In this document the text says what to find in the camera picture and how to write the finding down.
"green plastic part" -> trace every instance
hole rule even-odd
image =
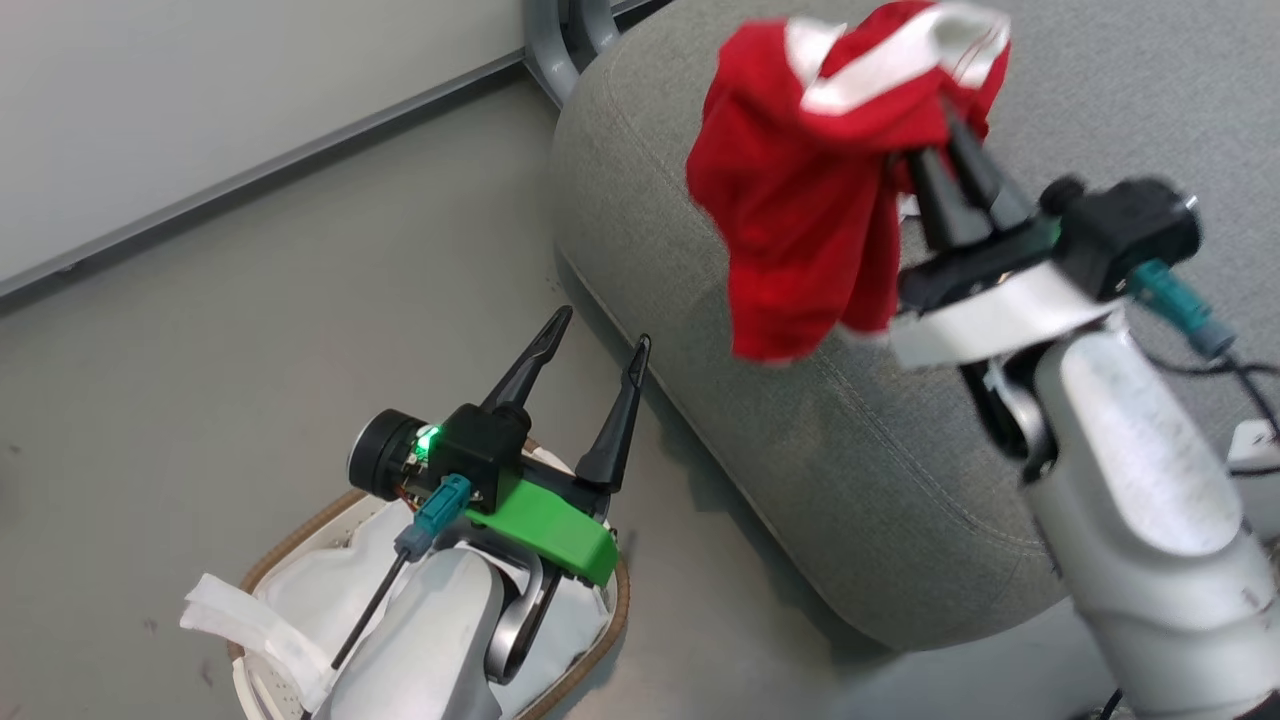
[[[467,519],[595,585],[609,582],[618,565],[618,546],[604,525],[554,492],[520,478],[500,480],[499,493],[504,500],[493,515],[467,510]]]

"gray metal leg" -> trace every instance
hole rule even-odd
[[[563,108],[579,76],[561,33],[558,0],[525,0],[525,65],[556,105]]]
[[[575,9],[573,20],[579,26],[579,32],[586,36],[596,55],[617,42],[621,33],[613,22],[613,6],[609,0],[576,0],[571,1],[571,6]]]

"gray fabric sofa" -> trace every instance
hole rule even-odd
[[[959,378],[905,374],[828,338],[787,369],[730,356],[726,252],[691,205],[685,158],[717,49],[746,18],[856,23],[877,0],[676,0],[588,68],[553,154],[559,250],[617,327],[654,337],[658,382],[823,598],[899,650],[1010,628],[1064,596]],[[1185,274],[1274,359],[1280,247],[1280,13],[1270,0],[991,0],[1014,50],[989,146],[1037,193],[1157,173],[1199,195]],[[905,240],[905,261],[922,258]],[[1170,357],[1153,324],[1139,336]],[[1245,398],[1175,383],[1224,450]]]

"red cloth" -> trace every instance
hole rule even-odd
[[[728,246],[735,355],[804,356],[837,322],[887,328],[910,191],[887,158],[947,140],[942,99],[986,137],[1007,29],[992,10],[905,1],[846,35],[794,18],[724,44],[686,169]]]

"white power adapter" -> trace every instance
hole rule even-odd
[[[1226,466],[1233,471],[1258,471],[1280,468],[1280,443],[1266,420],[1245,420],[1235,427]]]

